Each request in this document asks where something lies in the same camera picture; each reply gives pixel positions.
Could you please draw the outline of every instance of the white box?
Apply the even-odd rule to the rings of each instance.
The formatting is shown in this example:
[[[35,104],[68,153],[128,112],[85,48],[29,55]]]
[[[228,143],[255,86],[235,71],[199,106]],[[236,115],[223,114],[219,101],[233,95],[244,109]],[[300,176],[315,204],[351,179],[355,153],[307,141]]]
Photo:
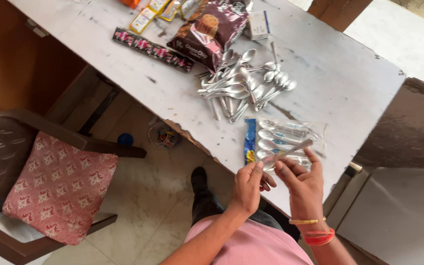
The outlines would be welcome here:
[[[262,40],[267,39],[269,34],[268,17],[266,10],[258,12],[250,12],[250,39],[251,40]]]

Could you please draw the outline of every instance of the person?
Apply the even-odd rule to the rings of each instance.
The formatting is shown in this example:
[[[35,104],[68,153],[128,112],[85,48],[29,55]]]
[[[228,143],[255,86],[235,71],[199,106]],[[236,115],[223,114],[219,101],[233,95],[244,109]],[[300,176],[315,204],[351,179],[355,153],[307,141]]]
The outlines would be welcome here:
[[[321,162],[309,148],[304,151],[312,163],[310,172],[291,159],[280,159],[274,168],[289,188],[292,220],[298,223],[319,265],[356,265],[324,221]],[[258,210],[260,191],[276,187],[273,178],[263,172],[261,161],[248,164],[235,175],[226,210],[207,189],[203,168],[194,170],[191,182],[193,225],[185,243],[160,265],[312,264],[297,242],[270,215]]]

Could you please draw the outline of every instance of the finger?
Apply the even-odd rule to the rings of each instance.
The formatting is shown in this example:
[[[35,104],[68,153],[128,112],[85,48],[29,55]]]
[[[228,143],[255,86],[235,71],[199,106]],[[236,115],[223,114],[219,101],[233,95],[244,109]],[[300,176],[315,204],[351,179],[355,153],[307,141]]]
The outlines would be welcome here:
[[[305,168],[303,168],[301,165],[299,165],[299,163],[295,160],[292,160],[290,158],[281,158],[280,159],[282,162],[284,162],[284,164],[286,164],[286,166],[292,171],[294,172],[294,175],[296,175],[297,177],[300,174],[304,174],[307,173],[307,170],[305,170]]]
[[[282,161],[276,162],[274,172],[289,188],[297,187],[300,184],[294,173]]]
[[[263,162],[260,161],[256,163],[253,169],[253,172],[251,173],[251,176],[250,176],[250,181],[256,182],[258,184],[262,176],[263,176]]]
[[[250,175],[253,172],[253,169],[255,168],[256,163],[251,162],[250,164],[240,168],[237,173],[237,178],[247,182],[250,179]]]
[[[266,182],[264,182],[264,180],[261,180],[260,181],[260,185],[263,187],[263,189],[265,191],[270,191],[271,190],[271,188],[268,186],[268,184]]]
[[[269,184],[269,186],[273,188],[277,187],[277,184],[274,181],[274,178],[272,178],[268,173],[264,172],[261,179],[264,180],[267,184]]]
[[[320,158],[315,154],[312,149],[309,147],[303,149],[307,157],[309,158],[309,161],[312,163],[312,167],[310,168],[311,171],[315,171],[316,173],[321,174],[322,173],[322,163],[320,161]]]

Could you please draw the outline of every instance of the person's left hand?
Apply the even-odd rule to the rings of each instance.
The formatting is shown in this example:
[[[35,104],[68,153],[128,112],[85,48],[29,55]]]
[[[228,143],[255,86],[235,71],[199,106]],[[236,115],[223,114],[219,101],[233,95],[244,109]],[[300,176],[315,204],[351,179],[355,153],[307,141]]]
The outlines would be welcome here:
[[[232,200],[228,206],[231,211],[250,217],[258,209],[260,191],[270,191],[276,187],[274,179],[263,172],[263,162],[250,163],[235,175]]]

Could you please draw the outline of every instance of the chair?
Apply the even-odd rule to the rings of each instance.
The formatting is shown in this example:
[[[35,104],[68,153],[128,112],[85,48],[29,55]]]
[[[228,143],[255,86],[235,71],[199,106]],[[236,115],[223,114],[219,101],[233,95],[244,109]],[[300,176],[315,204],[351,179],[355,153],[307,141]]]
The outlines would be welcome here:
[[[139,147],[88,138],[26,110],[0,112],[0,211],[2,203],[31,153],[39,131],[79,150],[111,153],[130,158],[144,158],[146,155],[146,151]],[[114,223],[116,218],[116,214],[97,213],[88,234]],[[64,244],[46,236],[22,243],[0,230],[0,256],[16,265],[31,262],[63,246]]]

